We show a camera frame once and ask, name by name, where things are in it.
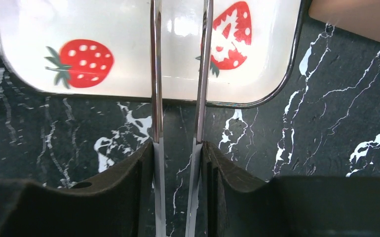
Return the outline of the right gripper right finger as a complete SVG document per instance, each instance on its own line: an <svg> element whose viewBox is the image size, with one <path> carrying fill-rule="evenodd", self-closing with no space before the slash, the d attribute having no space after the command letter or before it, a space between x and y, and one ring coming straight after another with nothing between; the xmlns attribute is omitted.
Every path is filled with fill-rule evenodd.
<svg viewBox="0 0 380 237"><path fill-rule="evenodd" d="M209 237L380 237L380 177L277 176L266 182L202 148Z"/></svg>

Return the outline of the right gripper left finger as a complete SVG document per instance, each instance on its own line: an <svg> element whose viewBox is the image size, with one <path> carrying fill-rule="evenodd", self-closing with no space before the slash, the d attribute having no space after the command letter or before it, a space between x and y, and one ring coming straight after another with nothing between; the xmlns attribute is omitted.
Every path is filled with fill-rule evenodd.
<svg viewBox="0 0 380 237"><path fill-rule="evenodd" d="M0 179L0 237L143 237L153 170L147 142L69 189Z"/></svg>

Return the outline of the metal tongs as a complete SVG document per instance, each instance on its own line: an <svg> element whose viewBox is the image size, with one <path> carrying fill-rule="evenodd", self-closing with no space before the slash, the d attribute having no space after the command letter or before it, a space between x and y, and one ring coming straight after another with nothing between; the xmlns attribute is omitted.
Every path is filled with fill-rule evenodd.
<svg viewBox="0 0 380 237"><path fill-rule="evenodd" d="M150 8L151 33L151 85L152 127L154 148L154 192L156 236L166 236L165 214L165 159L163 139L162 75L161 75L161 1L152 0ZM204 1L199 65L198 92L196 100L195 132L190 162L189 197L186 218L186 236L195 236L196 214L200 181L201 150L206 112L206 97L211 60L214 2Z"/></svg>

